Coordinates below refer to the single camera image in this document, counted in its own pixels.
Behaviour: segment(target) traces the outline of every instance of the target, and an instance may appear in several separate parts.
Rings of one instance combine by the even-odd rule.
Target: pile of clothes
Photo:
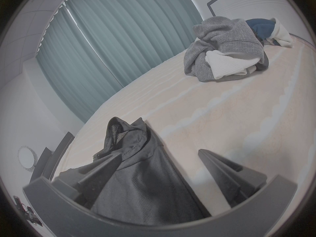
[[[277,19],[230,20],[216,16],[195,25],[196,40],[184,56],[184,72],[199,81],[230,81],[264,70],[264,43],[291,47],[292,39]]]

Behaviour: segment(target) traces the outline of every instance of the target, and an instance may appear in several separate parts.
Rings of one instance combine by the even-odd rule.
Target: white garment
[[[251,57],[242,53],[221,53],[218,50],[207,51],[205,61],[211,67],[214,78],[220,79],[230,75],[246,75],[247,70],[260,60],[259,57]]]
[[[271,18],[270,20],[274,21],[276,24],[271,36],[267,38],[267,41],[272,44],[273,39],[275,39],[281,46],[292,47],[293,39],[285,27],[279,22],[277,18]]]

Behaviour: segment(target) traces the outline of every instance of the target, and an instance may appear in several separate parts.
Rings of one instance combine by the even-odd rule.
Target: striped bedding
[[[106,101],[77,134],[61,171],[92,162],[108,121],[139,117],[212,215],[230,207],[198,157],[200,148],[298,183],[284,219],[302,199],[316,170],[316,53],[294,38],[293,48],[265,46],[267,71],[239,81],[202,83],[184,75],[185,51],[153,68]]]

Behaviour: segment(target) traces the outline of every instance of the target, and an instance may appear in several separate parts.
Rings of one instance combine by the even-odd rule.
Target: curtain
[[[54,27],[47,29],[37,58],[58,95],[62,95],[65,103],[70,102],[67,105],[72,106],[72,111],[77,108],[74,113],[80,113],[84,122],[120,88],[187,49],[195,39],[192,27],[202,22],[191,0],[66,0],[65,6],[82,31],[81,36],[69,17],[63,18],[63,24],[73,31],[71,34],[63,26],[55,29],[55,25],[61,25],[55,22],[61,20],[58,13],[51,22]],[[72,38],[86,38],[89,43]],[[87,51],[91,47],[97,55]],[[50,62],[60,55],[62,62]],[[73,61],[86,58],[88,61],[79,64]],[[103,92],[95,89],[98,84],[93,78],[100,82]],[[75,80],[80,89],[73,88]]]

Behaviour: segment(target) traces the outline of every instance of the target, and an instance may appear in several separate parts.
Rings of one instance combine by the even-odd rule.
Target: bed sheet
[[[186,76],[185,51],[151,69],[95,112],[55,176],[93,161],[112,117],[129,124],[142,117],[213,216],[230,207],[198,157],[201,148],[263,172],[268,181],[281,174],[297,182],[286,219],[316,169],[316,53],[298,38],[293,48],[264,49],[269,68],[239,81],[203,83]]]

